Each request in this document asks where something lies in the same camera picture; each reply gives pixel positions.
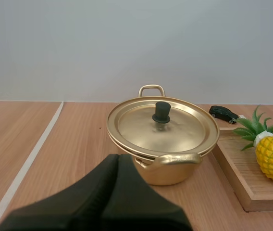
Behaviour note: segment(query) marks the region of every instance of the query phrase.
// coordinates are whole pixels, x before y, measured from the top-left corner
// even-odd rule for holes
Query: black car toy
[[[239,118],[239,116],[235,113],[232,113],[231,110],[222,106],[212,106],[209,110],[209,113],[213,117],[225,120],[230,124],[234,124],[236,122],[235,120]]]

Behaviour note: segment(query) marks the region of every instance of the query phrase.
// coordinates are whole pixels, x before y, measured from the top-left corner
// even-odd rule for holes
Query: golden pot
[[[144,89],[161,96],[142,97]],[[165,96],[159,85],[146,85],[139,97],[120,103],[107,118],[112,141],[134,156],[144,180],[153,185],[176,184],[192,175],[219,138],[219,128],[203,109]]]

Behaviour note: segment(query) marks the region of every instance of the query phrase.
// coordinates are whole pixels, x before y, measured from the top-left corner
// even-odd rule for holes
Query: pot rim
[[[137,156],[139,158],[144,158],[146,160],[151,160],[153,161],[157,155],[153,155],[153,154],[150,154],[148,152],[155,152],[155,151],[151,151],[151,150],[147,150],[147,149],[144,149],[144,148],[141,148],[141,147],[138,147],[137,145],[134,145],[133,143],[130,143],[129,141],[127,141],[125,138],[123,137],[119,137],[119,139],[115,136],[112,135],[112,132],[110,131],[110,126],[109,126],[109,119],[110,119],[110,116],[113,114],[113,112],[122,107],[124,104],[127,104],[127,103],[132,103],[132,102],[138,102],[138,101],[146,101],[146,100],[158,100],[158,101],[169,101],[169,102],[178,102],[178,103],[181,103],[181,104],[185,104],[185,105],[189,105],[191,107],[195,107],[197,108],[198,110],[202,111],[203,113],[205,114],[208,114],[208,112],[206,112],[204,109],[200,108],[199,106],[195,105],[195,104],[192,104],[192,103],[189,103],[187,101],[184,101],[184,100],[180,100],[180,99],[176,99],[176,98],[171,98],[171,97],[165,97],[165,96],[145,96],[145,97],[137,97],[137,98],[132,98],[130,100],[127,100],[127,101],[123,101],[121,102],[120,104],[116,105],[109,113],[108,117],[107,117],[107,131],[108,131],[108,134],[110,136],[110,138],[112,139],[112,141],[114,143],[116,143],[116,145],[120,145],[119,147],[121,149],[124,148],[124,151],[126,150],[129,150],[131,152],[133,152],[134,156]],[[216,121],[214,120],[214,118],[212,118],[211,116],[208,117],[211,122],[213,122],[213,124],[215,125],[215,128],[216,128],[216,138],[214,139],[214,141],[212,142],[211,145],[209,145],[206,149],[202,150],[201,152],[197,152],[200,154],[200,156],[204,156],[206,155],[208,152],[210,152],[216,145],[218,139],[219,139],[219,136],[220,136],[220,129],[216,123]]]

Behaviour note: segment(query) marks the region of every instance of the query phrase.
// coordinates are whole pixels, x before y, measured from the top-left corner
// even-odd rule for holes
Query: pineapple
[[[263,113],[257,115],[257,109],[258,107],[254,110],[252,121],[245,118],[237,119],[237,122],[245,128],[236,128],[234,133],[241,135],[245,140],[252,141],[242,151],[256,147],[256,158],[262,172],[273,179],[273,125],[267,127],[267,120],[271,118],[266,118],[263,124],[260,123]]]

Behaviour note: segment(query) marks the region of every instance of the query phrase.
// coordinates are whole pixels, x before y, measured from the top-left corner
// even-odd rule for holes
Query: black knob
[[[166,124],[170,122],[171,105],[167,102],[157,102],[156,103],[156,113],[152,115],[152,119],[157,123]]]

